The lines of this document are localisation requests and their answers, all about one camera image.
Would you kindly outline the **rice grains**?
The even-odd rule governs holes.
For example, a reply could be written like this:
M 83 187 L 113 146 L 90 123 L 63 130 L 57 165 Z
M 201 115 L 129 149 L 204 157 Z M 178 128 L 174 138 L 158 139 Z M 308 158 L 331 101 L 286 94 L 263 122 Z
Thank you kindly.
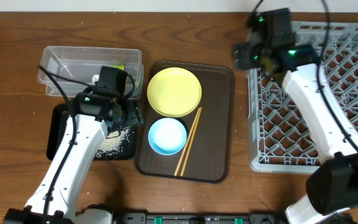
M 131 143 L 130 138 L 133 133 L 133 130 L 125 129 L 121 132 L 115 131 L 108 134 L 100 148 L 96 151 L 94 159 L 118 159 L 119 156 L 123 156 Z

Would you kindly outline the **white tissue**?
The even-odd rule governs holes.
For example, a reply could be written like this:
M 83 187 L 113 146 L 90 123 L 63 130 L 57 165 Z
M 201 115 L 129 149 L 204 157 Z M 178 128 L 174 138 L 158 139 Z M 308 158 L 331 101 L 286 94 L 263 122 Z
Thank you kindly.
M 95 85 L 99 80 L 99 75 L 93 75 L 92 77 L 92 83 Z

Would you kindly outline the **green orange snack wrapper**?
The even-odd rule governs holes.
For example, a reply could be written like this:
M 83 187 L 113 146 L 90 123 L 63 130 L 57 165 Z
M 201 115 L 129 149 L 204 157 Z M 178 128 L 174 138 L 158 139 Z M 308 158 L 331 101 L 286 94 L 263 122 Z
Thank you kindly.
M 110 65 L 110 67 L 118 68 L 120 70 L 124 70 L 124 65 Z

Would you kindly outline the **light blue bowl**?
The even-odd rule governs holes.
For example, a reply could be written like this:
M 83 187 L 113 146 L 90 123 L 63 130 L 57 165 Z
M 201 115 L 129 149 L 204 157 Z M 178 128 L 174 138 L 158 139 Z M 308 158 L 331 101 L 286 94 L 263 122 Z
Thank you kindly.
M 162 118 L 154 122 L 147 135 L 150 147 L 158 154 L 171 156 L 183 149 L 187 131 L 179 120 Z

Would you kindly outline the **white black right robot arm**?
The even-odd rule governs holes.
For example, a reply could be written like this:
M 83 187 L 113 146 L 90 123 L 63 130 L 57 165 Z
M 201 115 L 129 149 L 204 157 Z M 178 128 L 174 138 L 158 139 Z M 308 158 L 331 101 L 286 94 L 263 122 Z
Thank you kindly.
M 318 150 L 320 167 L 306 181 L 306 195 L 285 209 L 287 223 L 321 223 L 358 207 L 358 132 L 339 106 L 321 59 L 295 35 L 272 45 L 258 32 L 234 45 L 234 66 L 268 72 L 296 104 Z

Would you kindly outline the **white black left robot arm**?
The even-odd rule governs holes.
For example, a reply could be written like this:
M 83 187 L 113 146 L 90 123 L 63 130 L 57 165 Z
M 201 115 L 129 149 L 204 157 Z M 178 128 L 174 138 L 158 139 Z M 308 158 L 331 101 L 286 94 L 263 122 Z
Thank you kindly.
M 135 100 L 81 92 L 73 99 L 60 145 L 37 190 L 4 223 L 113 223 L 99 205 L 77 212 L 80 192 L 98 149 L 111 132 L 143 123 Z

